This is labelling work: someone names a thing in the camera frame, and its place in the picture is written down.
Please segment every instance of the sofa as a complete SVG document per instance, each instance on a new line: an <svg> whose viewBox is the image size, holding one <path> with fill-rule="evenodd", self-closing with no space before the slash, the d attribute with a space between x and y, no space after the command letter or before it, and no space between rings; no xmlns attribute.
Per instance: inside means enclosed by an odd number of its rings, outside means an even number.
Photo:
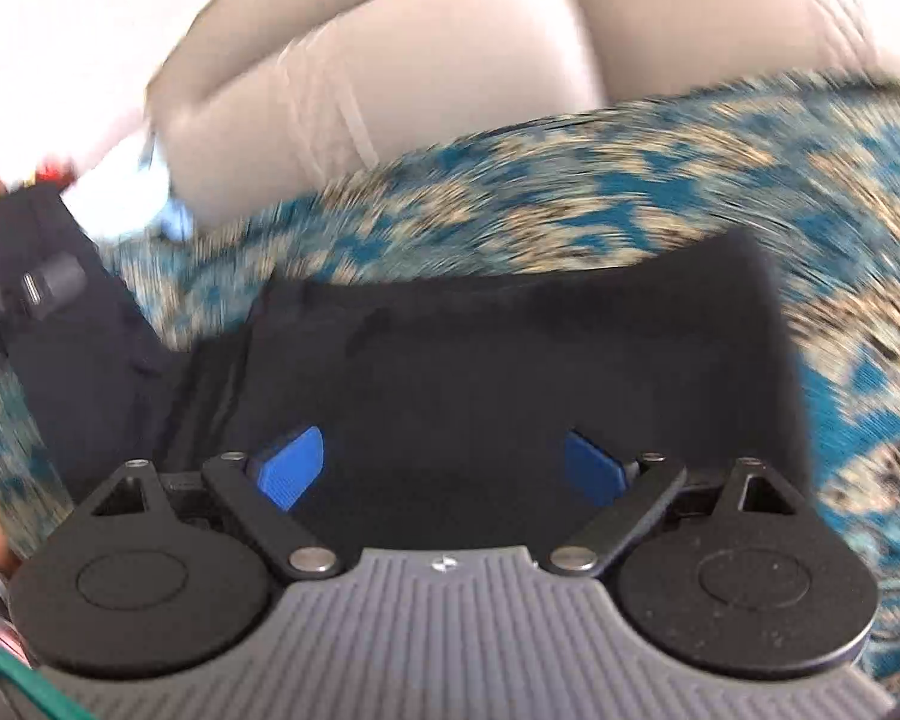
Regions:
<svg viewBox="0 0 900 720"><path fill-rule="evenodd" d="M900 0L213 0L146 105L212 227L466 133L789 70L900 79Z"/></svg>

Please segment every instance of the ribbed surface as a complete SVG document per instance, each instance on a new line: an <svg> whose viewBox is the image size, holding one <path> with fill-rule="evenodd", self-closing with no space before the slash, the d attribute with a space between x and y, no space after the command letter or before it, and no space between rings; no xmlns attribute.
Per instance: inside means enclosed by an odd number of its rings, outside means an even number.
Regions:
<svg viewBox="0 0 900 720"><path fill-rule="evenodd" d="M889 698L853 669L758 685L646 645L600 584L551 576L522 548L367 552L296 584L254 636L147 683L48 676L100 720L871 720Z"/></svg>

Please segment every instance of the couch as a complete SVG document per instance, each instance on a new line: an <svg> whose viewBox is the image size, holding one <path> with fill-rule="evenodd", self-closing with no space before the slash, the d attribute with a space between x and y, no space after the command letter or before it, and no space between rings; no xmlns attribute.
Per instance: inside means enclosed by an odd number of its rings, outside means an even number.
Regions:
<svg viewBox="0 0 900 720"><path fill-rule="evenodd" d="M213 0L148 111L214 226L469 132L792 69L900 79L900 0Z"/></svg>

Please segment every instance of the black cloth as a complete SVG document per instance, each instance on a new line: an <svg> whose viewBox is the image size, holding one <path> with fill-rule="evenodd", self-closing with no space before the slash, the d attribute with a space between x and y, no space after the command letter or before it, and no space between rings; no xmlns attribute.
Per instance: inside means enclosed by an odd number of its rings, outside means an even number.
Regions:
<svg viewBox="0 0 900 720"><path fill-rule="evenodd" d="M698 476L760 457L807 490L793 351L744 230L626 269L274 279L240 329L173 357L58 200L17 201L31 210L11 221L14 206L1 209L1 280L48 241L93 274L73 307L8 346L70 478L101 480L136 456L193 469L317 425L324 471L293 515L346 557L556 545L595 511L564 479L569 430L620 459L679 457Z"/></svg>

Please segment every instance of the white wall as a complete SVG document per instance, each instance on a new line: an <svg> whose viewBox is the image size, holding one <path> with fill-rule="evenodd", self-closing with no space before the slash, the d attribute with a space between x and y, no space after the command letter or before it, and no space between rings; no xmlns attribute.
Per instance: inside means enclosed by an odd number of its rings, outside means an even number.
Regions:
<svg viewBox="0 0 900 720"><path fill-rule="evenodd" d="M0 0L0 172L48 155L96 161L208 0Z"/></svg>

